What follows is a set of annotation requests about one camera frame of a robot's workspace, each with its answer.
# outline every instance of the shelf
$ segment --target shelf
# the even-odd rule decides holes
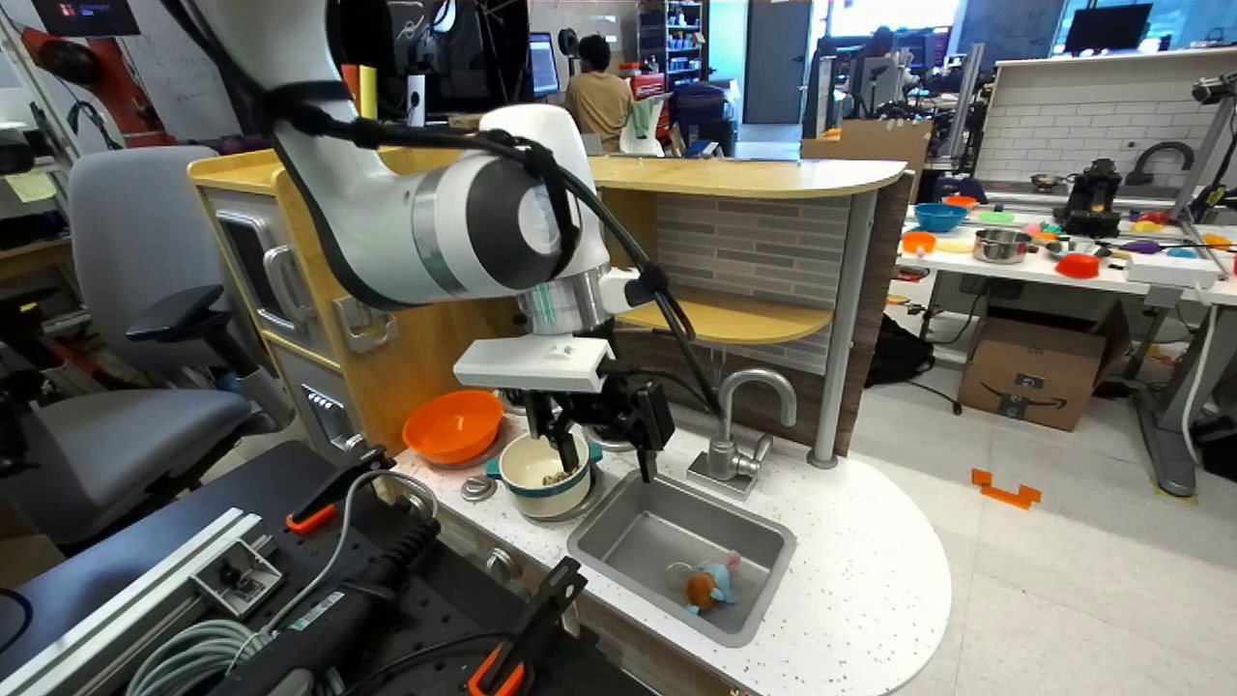
[[[827,310],[813,306],[776,306],[752,296],[719,296],[719,295],[678,295],[685,314],[697,324],[701,344],[794,344],[817,337],[830,324]],[[618,318],[623,329],[665,332],[657,306],[636,306]]]

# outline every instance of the small orange piece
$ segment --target small orange piece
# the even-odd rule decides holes
[[[969,466],[969,483],[975,483],[982,496],[1002,498],[1002,502],[1019,505],[1019,509],[1032,509],[1032,505],[1045,498],[1038,488],[1018,488],[1018,492],[998,488],[998,483],[993,483],[993,471],[986,471],[986,466]]]
[[[903,233],[903,234],[900,234],[900,251],[907,251],[907,255],[933,255],[933,251],[935,251],[935,234],[924,233],[924,228]]]
[[[693,570],[685,578],[685,596],[693,605],[711,612],[711,574],[707,570]]]

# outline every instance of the clutter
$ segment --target clutter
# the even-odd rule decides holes
[[[1018,492],[998,488],[993,471],[986,471],[986,466],[969,466],[969,488],[979,488],[986,498],[998,498],[998,502],[1010,502],[1019,509],[1032,509],[1045,498],[1038,488],[1025,488],[1025,483]]]
[[[1074,427],[1107,364],[1107,337],[988,318],[964,376],[964,407]]]

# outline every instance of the cardboard box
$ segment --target cardboard box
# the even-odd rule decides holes
[[[1102,332],[988,318],[960,396],[969,411],[1074,427],[1107,358],[1111,337]]]

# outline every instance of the person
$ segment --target person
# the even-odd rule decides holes
[[[568,82],[565,108],[585,134],[596,134],[607,152],[618,152],[629,88],[609,73],[609,43],[585,33],[577,46],[580,73]]]

